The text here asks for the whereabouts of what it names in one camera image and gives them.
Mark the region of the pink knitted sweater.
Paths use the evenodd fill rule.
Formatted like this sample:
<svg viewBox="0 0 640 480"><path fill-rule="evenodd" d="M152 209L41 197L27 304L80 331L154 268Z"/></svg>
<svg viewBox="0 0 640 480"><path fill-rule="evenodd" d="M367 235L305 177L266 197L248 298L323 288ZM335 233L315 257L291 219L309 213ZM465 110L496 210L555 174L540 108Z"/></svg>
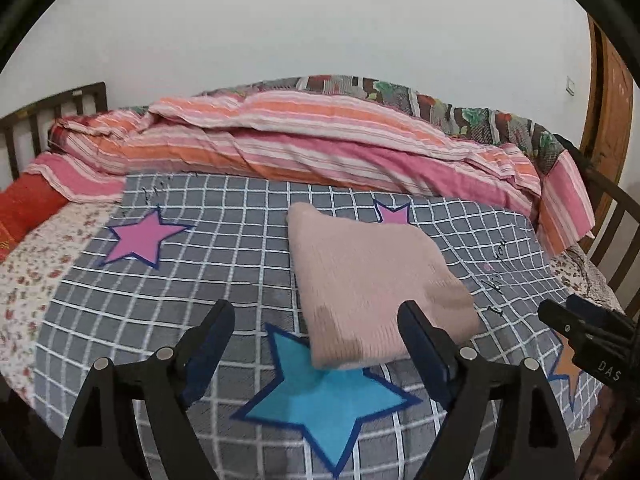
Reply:
<svg viewBox="0 0 640 480"><path fill-rule="evenodd" d="M480 331L471 293L417 226L333 217L305 203L288 208L286 220L311 363L319 370L405 359L397 312L407 300L457 344Z"/></svg>

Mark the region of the floral bed sheet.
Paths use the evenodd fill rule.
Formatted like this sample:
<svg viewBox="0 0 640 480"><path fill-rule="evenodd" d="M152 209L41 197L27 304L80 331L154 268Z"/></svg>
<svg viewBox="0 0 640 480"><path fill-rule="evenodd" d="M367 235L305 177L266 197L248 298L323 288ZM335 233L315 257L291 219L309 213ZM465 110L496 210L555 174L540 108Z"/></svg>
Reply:
<svg viewBox="0 0 640 480"><path fill-rule="evenodd" d="M28 405L34 404L36 340L55 289L116 209L69 203L1 263L1 375Z"/></svg>

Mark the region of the brown wooden door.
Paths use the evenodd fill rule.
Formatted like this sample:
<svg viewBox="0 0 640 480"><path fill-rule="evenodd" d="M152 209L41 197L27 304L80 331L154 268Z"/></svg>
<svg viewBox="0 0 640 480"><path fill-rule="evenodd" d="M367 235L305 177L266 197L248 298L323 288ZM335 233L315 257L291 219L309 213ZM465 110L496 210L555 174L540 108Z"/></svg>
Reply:
<svg viewBox="0 0 640 480"><path fill-rule="evenodd" d="M593 166L620 182L631 133L634 80L601 27L588 16L591 73L580 150Z"/></svg>

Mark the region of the grey checked bed cover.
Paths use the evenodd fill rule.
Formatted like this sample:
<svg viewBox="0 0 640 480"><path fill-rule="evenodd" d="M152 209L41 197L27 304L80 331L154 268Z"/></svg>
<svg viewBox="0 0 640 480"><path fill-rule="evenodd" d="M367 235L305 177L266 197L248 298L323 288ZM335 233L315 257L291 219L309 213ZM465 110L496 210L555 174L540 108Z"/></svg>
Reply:
<svg viewBox="0 0 640 480"><path fill-rule="evenodd" d="M122 204L58 285L36 343L37 413L62 434L91 364L147 358L175 344L218 299L235 331L212 383L189 416L224 479L327 479L318 437L234 418L274 376L269 326L285 359L307 330L288 250L294 203L363 222L406 220L438 245L469 289L482 325L472 347L515 364L530 356L549 377L569 430L585 426L599 383L562 370L561 341L538 320L544 299L567 288L553 275L527 218L468 200L204 174L134 174Z"/></svg>

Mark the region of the multicolour patterned blanket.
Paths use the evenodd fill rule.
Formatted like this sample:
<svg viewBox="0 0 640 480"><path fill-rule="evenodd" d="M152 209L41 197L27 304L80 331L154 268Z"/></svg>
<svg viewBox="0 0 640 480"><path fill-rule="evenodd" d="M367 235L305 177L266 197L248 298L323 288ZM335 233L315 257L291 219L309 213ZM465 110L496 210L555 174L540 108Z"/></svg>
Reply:
<svg viewBox="0 0 640 480"><path fill-rule="evenodd" d="M566 150L566 143L559 136L529 118L487 107L457 106L402 84L375 78L347 75L288 77L207 90L201 95L249 96L269 90L352 96L377 102L406 115L421 118L448 136L495 146L513 144L542 174L548 174Z"/></svg>

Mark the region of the red pillow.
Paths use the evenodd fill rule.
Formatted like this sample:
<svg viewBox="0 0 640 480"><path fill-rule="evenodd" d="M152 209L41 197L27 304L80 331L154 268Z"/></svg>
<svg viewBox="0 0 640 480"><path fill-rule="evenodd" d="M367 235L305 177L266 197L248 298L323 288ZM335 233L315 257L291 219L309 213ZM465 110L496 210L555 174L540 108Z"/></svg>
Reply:
<svg viewBox="0 0 640 480"><path fill-rule="evenodd" d="M68 200L40 174L22 174L1 192L0 256L10 252L41 223L56 214Z"/></svg>

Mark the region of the dark wooden headboard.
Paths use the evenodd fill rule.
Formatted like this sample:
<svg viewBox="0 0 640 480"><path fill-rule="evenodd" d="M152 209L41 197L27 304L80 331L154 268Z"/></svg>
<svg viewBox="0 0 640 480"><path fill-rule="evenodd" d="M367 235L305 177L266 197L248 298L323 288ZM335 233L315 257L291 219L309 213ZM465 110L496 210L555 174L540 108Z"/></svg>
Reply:
<svg viewBox="0 0 640 480"><path fill-rule="evenodd" d="M2 117L1 189L12 184L38 155L49 149L49 130L58 118L106 110L106 84L98 81L47 96Z"/></svg>

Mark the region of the pink orange striped quilt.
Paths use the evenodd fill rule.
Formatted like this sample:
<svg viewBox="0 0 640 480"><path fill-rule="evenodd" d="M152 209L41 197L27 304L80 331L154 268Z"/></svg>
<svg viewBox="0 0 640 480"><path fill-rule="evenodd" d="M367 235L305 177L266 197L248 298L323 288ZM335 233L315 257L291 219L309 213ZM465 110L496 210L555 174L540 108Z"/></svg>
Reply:
<svg viewBox="0 0 640 480"><path fill-rule="evenodd" d="M536 150L480 143L352 96L172 96L144 113L62 117L50 142L28 171L76 203L116 202L135 172L190 171L472 200L529 218L550 255L596 223L572 156L553 138Z"/></svg>

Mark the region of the white wall switch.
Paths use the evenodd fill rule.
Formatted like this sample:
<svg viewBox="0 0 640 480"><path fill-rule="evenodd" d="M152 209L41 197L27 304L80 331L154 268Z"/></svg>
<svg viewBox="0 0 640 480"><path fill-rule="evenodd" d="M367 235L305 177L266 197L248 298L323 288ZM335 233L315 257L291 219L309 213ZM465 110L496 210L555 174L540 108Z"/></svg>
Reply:
<svg viewBox="0 0 640 480"><path fill-rule="evenodd" d="M572 78L570 78L570 76L566 77L565 91L570 96L574 96L575 95L575 81Z"/></svg>

